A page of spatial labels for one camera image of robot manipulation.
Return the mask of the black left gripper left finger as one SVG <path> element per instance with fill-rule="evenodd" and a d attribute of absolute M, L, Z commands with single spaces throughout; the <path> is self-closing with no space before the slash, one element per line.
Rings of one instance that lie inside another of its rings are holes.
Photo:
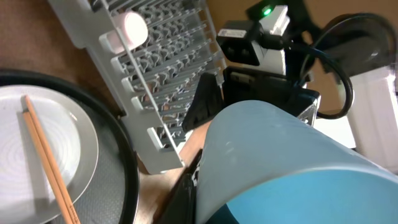
<path fill-rule="evenodd" d="M 169 194 L 164 208 L 155 219 L 156 224 L 194 224 L 197 197 L 197 177 L 203 149 L 182 172 Z"/>

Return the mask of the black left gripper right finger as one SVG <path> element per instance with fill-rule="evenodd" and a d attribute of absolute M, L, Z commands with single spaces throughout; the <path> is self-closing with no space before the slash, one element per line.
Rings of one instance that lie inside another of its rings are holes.
<path fill-rule="evenodd" d="M 183 119 L 182 128 L 189 132 L 209 122 L 223 109 L 221 88 L 213 74 L 201 75 L 193 101 Z"/>

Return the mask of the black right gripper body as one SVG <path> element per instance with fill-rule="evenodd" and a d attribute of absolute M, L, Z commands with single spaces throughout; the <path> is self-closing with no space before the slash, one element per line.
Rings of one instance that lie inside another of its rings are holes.
<path fill-rule="evenodd" d="M 301 86 L 301 81 L 285 75 L 242 67 L 223 70 L 223 96 L 226 106 L 239 101 L 270 103 L 313 126 L 320 104 L 320 94 Z"/>

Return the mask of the blue cup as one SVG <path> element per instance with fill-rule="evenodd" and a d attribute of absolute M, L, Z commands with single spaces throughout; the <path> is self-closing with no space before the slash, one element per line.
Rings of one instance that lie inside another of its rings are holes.
<path fill-rule="evenodd" d="M 205 139 L 197 223 L 396 223 L 397 176 L 287 112 L 241 101 Z"/>

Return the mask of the pink cup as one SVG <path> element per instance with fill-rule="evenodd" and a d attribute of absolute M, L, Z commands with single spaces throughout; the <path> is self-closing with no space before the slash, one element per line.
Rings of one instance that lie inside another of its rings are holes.
<path fill-rule="evenodd" d="M 124 12 L 114 16 L 113 21 L 125 37 L 129 50 L 134 50 L 147 40 L 148 27 L 145 19 L 140 14 L 134 11 Z M 118 54 L 124 51 L 124 47 L 115 30 L 107 34 L 106 40 L 108 49 L 112 53 Z"/>

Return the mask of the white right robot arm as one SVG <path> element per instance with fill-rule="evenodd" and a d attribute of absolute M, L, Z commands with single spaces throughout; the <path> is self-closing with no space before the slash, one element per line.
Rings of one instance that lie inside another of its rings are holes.
<path fill-rule="evenodd" d="M 228 21 L 216 36 L 226 58 L 223 84 L 205 73 L 183 120 L 184 131 L 212 120 L 222 109 L 260 100 L 313 123 L 346 118 L 355 149 L 397 172 L 397 32 L 377 14 L 343 14 L 316 26 L 303 1 L 261 1 L 245 21 Z M 318 111 L 320 94 L 308 90 L 316 60 L 333 72 L 343 103 Z"/>

